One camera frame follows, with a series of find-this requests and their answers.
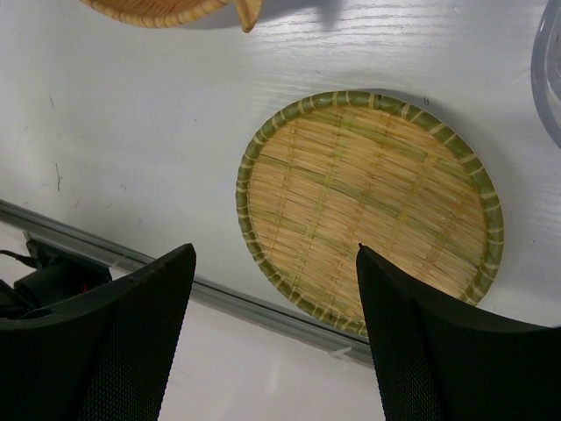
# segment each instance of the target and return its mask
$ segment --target woven bamboo basket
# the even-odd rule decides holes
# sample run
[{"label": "woven bamboo basket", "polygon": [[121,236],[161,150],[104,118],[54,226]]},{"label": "woven bamboo basket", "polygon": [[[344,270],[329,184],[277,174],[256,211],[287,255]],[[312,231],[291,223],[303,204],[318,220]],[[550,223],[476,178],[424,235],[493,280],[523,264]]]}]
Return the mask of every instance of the woven bamboo basket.
[{"label": "woven bamboo basket", "polygon": [[478,157],[389,96],[329,92],[276,113],[245,150],[236,201],[268,280],[312,317],[363,336],[359,242],[471,304],[501,262],[501,204]]},{"label": "woven bamboo basket", "polygon": [[81,0],[92,9],[126,24],[168,28],[200,19],[234,3],[242,30],[255,26],[263,0]]}]

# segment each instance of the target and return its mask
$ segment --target transparent plastic container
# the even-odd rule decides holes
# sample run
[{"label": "transparent plastic container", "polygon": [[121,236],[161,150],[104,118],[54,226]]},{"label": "transparent plastic container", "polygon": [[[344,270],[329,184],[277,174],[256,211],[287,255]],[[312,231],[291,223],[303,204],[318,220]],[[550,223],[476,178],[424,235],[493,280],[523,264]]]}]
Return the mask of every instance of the transparent plastic container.
[{"label": "transparent plastic container", "polygon": [[561,0],[550,0],[532,53],[532,93],[543,126],[561,147]]}]

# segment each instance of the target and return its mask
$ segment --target cable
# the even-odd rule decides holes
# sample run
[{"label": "cable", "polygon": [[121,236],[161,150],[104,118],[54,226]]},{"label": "cable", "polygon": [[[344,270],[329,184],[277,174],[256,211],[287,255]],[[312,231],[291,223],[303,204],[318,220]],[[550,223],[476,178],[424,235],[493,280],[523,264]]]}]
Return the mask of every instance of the cable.
[{"label": "cable", "polygon": [[15,259],[15,260],[19,261],[20,263],[23,263],[24,265],[26,265],[29,268],[33,268],[33,269],[37,268],[37,261],[35,261],[35,259],[33,259],[33,257],[24,256],[22,254],[17,254],[17,253],[11,252],[10,250],[0,250],[0,254],[4,254],[6,256],[9,256],[12,259]]}]

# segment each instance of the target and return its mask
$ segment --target wood grain surface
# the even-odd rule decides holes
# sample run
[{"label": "wood grain surface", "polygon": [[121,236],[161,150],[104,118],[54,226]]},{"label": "wood grain surface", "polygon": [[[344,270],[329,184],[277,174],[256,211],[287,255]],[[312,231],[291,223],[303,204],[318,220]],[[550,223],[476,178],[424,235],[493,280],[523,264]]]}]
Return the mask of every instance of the wood grain surface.
[{"label": "wood grain surface", "polygon": [[0,197],[143,253],[183,242],[198,273],[289,306],[239,232],[238,164],[285,105],[376,89],[454,128],[506,226],[481,306],[561,324],[561,151],[532,101],[545,0],[267,0],[180,29],[123,25],[70,0],[0,4]]}]

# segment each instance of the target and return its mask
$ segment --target round woven tray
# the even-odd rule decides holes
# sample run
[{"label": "round woven tray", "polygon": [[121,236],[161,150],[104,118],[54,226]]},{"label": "round woven tray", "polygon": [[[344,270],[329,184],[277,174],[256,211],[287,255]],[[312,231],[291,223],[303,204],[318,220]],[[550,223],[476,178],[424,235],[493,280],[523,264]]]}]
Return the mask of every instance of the round woven tray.
[{"label": "round woven tray", "polygon": [[82,0],[92,9],[129,25],[168,28],[185,25],[235,3],[242,30],[255,26],[263,0]]},{"label": "round woven tray", "polygon": [[328,92],[276,113],[245,150],[236,202],[269,281],[359,335],[359,242],[471,304],[501,262],[501,205],[483,164],[441,121],[388,96]]}]

